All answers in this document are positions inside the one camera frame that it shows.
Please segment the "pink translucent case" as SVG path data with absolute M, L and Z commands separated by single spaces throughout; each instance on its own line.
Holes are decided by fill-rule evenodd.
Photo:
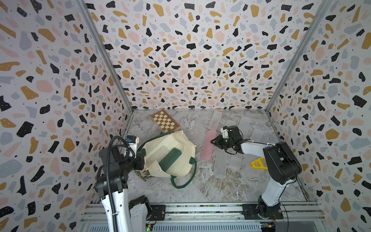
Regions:
M 212 140 L 217 138 L 217 131 L 215 130 L 209 130 L 206 134 L 206 138 L 203 144 L 203 149 L 201 152 L 201 159 L 204 161 L 208 161 L 211 159 L 213 151 L 214 151 L 214 145 L 211 143 Z

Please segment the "cream canvas tote bag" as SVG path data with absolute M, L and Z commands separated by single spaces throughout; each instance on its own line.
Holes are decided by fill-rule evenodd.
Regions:
M 169 132 L 144 142 L 138 151 L 145 156 L 145 164 L 140 176 L 169 178 L 176 189 L 188 186 L 197 171 L 196 146 L 182 130 Z M 185 177 L 193 169 L 190 179 L 177 185 L 176 178 Z

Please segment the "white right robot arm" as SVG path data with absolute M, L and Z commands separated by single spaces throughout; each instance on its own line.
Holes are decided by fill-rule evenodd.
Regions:
M 230 155 L 248 154 L 263 158 L 270 174 L 269 183 L 259 197 L 256 213 L 263 219 L 271 217 L 280 207 L 280 199 L 287 185 L 295 183 L 302 167 L 285 142 L 276 144 L 243 139 L 237 126 L 225 126 L 211 144 Z

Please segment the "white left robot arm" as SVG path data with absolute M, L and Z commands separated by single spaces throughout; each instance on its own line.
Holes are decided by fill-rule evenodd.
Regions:
M 104 174 L 98 172 L 94 186 L 104 207 L 110 232 L 145 232 L 146 220 L 152 210 L 144 195 L 130 201 L 128 198 L 128 174 L 144 168 L 144 159 L 119 158 L 102 155 Z

